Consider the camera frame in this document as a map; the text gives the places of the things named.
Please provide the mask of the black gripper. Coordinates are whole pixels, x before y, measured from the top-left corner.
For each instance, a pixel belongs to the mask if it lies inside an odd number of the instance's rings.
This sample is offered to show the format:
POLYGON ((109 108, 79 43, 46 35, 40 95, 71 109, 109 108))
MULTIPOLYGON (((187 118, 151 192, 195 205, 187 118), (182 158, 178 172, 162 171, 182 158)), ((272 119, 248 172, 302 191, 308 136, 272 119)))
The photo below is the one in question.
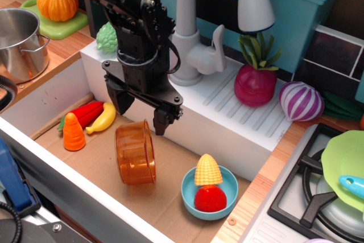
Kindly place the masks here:
POLYGON ((169 50, 156 51, 149 59, 135 59, 117 53, 116 61, 103 61, 108 95, 120 115, 134 100, 152 106, 156 135, 164 135, 167 127, 183 115, 182 96, 169 83, 169 50))

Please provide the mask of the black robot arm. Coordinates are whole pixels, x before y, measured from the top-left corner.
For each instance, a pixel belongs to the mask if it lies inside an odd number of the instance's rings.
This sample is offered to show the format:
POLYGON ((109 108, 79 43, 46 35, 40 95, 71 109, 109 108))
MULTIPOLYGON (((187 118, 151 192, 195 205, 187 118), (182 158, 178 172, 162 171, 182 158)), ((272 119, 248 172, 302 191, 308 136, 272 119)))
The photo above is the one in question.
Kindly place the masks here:
POLYGON ((104 61, 107 92, 116 110, 125 113, 135 100, 154 109, 157 135, 182 115, 182 96, 168 76, 180 64, 171 65, 177 49, 170 40, 175 21, 161 0, 92 0, 101 5, 117 36, 117 58, 104 61))

